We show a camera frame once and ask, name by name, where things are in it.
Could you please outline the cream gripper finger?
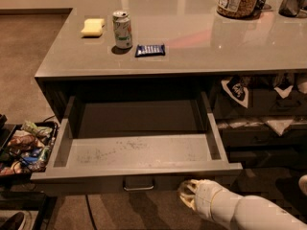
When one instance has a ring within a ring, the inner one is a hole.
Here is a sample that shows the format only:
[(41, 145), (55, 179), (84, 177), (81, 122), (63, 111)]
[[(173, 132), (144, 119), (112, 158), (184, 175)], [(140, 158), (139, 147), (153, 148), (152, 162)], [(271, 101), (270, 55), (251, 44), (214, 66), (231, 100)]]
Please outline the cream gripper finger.
[(200, 181), (196, 179), (183, 181), (178, 188), (181, 194), (195, 194), (200, 186)]
[(181, 201), (190, 209), (195, 210), (195, 196), (194, 195), (188, 195), (185, 193), (180, 193), (179, 198)]

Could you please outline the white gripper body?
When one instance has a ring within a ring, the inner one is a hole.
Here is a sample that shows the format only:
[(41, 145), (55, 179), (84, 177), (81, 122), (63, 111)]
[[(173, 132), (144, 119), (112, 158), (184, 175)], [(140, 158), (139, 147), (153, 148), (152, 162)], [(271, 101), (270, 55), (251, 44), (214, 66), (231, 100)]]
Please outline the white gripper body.
[(212, 180), (199, 180), (195, 186), (194, 208), (203, 218), (215, 223), (231, 223), (235, 208), (243, 198)]

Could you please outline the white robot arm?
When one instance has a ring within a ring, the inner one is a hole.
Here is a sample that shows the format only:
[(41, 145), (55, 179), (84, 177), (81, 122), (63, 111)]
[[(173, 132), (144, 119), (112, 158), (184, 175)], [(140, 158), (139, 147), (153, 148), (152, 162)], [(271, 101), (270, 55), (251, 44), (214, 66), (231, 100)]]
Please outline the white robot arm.
[(307, 224), (258, 195), (238, 195), (209, 179), (180, 183), (181, 201), (226, 230), (307, 230)]

